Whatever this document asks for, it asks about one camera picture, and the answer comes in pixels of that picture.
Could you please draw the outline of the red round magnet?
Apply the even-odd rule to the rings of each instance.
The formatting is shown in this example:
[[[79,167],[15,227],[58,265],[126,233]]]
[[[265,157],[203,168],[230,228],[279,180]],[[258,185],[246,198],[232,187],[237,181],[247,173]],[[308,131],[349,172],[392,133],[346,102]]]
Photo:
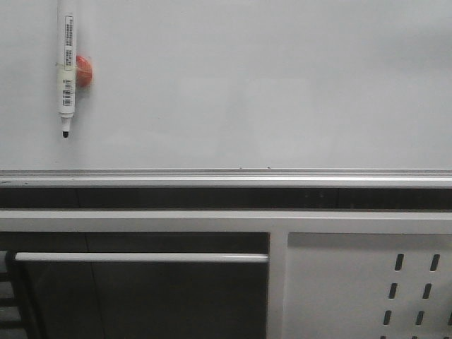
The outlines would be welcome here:
[[[76,57],[76,82],[79,88],[88,87],[93,79],[92,64],[84,56],[78,55]]]

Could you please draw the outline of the white whiteboard marker pen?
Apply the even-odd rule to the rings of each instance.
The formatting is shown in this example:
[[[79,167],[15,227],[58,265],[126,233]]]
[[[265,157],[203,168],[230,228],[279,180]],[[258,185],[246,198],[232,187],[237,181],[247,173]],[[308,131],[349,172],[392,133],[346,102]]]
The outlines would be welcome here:
[[[68,138],[76,111],[78,16],[75,1],[57,1],[57,99],[62,136]]]

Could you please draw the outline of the white perforated metal panel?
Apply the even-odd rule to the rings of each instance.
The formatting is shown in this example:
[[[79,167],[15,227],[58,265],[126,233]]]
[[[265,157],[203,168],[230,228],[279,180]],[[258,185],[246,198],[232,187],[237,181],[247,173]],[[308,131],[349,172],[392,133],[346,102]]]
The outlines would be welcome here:
[[[450,338],[451,237],[288,237],[285,338]]]

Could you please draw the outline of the white horizontal bar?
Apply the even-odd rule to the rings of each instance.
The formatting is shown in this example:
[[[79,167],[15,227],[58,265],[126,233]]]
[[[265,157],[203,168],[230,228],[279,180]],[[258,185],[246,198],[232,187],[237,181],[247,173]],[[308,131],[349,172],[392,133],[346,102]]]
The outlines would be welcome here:
[[[156,262],[156,263],[267,263],[267,254],[215,253],[50,253],[18,252],[15,260],[22,262]]]

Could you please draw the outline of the black rack at lower left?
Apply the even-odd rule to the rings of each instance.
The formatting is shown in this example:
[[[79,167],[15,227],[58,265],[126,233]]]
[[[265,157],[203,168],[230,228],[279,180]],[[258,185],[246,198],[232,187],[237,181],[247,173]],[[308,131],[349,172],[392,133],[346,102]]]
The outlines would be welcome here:
[[[41,337],[21,266],[1,250],[1,338]]]

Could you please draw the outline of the white metal stand frame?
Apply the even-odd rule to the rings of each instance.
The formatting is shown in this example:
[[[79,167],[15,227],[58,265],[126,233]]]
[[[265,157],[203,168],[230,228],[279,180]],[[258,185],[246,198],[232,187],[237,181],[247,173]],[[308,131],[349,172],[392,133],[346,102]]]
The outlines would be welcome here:
[[[267,232],[270,234],[268,338],[285,337],[289,233],[450,234],[450,212],[246,210],[3,210],[3,233]]]

